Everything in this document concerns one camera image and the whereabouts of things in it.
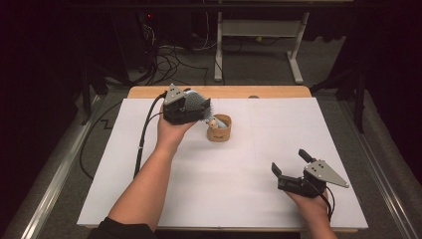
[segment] person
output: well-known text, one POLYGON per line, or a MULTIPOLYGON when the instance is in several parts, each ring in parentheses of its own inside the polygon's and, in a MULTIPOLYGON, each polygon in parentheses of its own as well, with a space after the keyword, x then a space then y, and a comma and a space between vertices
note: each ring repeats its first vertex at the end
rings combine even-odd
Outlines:
MULTIPOLYGON (((152 239, 164 206, 171 162, 177 148, 195 122, 173 125, 160 115, 154 151, 110 210, 91 231, 89 239, 152 239)), ((287 192, 297 203, 313 239, 335 238, 326 215, 326 205, 318 198, 304 198, 287 192)))

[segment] black curtain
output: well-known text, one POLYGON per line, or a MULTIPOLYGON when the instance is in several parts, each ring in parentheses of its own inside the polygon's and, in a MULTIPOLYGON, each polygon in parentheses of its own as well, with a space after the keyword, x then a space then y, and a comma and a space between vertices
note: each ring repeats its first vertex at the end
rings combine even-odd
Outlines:
MULTIPOLYGON (((356 15, 329 77, 347 70, 365 75, 378 112, 402 156, 422 182, 422 38, 420 3, 394 0, 388 7, 356 15)), ((330 85, 342 87, 347 79, 330 85)))
POLYGON ((0 235, 78 110, 66 22, 56 1, 0 2, 0 235))

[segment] metal rail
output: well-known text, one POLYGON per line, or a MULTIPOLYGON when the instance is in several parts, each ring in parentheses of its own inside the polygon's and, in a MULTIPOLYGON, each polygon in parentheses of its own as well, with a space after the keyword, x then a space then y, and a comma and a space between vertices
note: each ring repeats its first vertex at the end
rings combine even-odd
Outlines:
POLYGON ((78 136, 75 143, 73 144, 70 151, 64 156, 59 168, 56 171, 46 193, 40 201, 35 213, 29 222, 25 232, 21 239, 34 239, 40 234, 45 222, 47 221, 50 212, 53 210, 56 201, 65 185, 66 179, 68 178, 69 172, 71 171, 73 162, 80 151, 84 138, 87 136, 88 131, 92 126, 93 119, 97 116, 99 108, 101 107, 104 100, 99 97, 95 97, 93 100, 94 113, 92 118, 79 129, 78 136))
POLYGON ((353 131, 358 138, 360 145, 366 155, 366 162, 369 171, 372 174, 372 177, 377 184, 381 195, 384 198, 385 204, 390 210, 391 216, 394 218, 394 221, 397 225, 397 228, 400 230, 401 235, 404 239, 419 239, 415 227, 410 221, 409 217, 402 206, 402 202, 395 192, 393 186, 388 181, 387 176, 385 175, 381 165, 378 162, 378 158, 373 153, 372 149, 369 146, 369 143, 366 140, 364 134, 360 133, 353 123, 353 113, 351 112, 347 102, 339 102, 341 109, 344 114, 347 116, 347 119, 350 123, 350 126, 353 128, 353 131))
POLYGON ((205 4, 74 4, 64 1, 66 8, 79 11, 153 11, 153 12, 244 12, 244 11, 371 11, 388 7, 385 3, 353 2, 264 2, 264 3, 205 3, 205 4))

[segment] white stand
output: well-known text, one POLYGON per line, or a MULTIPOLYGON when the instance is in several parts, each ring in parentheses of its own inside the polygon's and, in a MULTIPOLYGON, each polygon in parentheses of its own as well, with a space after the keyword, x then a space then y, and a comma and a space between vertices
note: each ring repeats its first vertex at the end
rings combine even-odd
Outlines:
POLYGON ((301 45, 302 37, 307 26, 310 13, 304 14, 302 21, 261 21, 261 20, 223 20, 221 12, 218 13, 217 23, 217 52, 215 56, 214 79, 216 82, 223 80, 223 53, 221 50, 223 36, 261 36, 261 37, 295 37, 295 46, 288 51, 288 59, 298 85, 304 83, 299 70, 296 55, 301 45))

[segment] hand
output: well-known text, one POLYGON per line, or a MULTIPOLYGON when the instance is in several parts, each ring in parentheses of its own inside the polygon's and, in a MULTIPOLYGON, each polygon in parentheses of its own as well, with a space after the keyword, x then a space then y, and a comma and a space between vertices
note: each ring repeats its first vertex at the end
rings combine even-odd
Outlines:
POLYGON ((315 198, 303 197, 291 192, 286 193, 295 201, 307 224, 313 224, 316 221, 328 221, 327 206, 321 197, 315 198))
POLYGON ((155 150, 163 149, 167 152, 175 153, 185 133, 195 124, 196 121, 173 125, 165 120, 161 114, 158 120, 157 144, 155 150))
POLYGON ((327 216, 327 206, 321 197, 308 198, 291 192, 286 193, 295 201, 310 230, 312 238, 331 239, 336 238, 327 216))

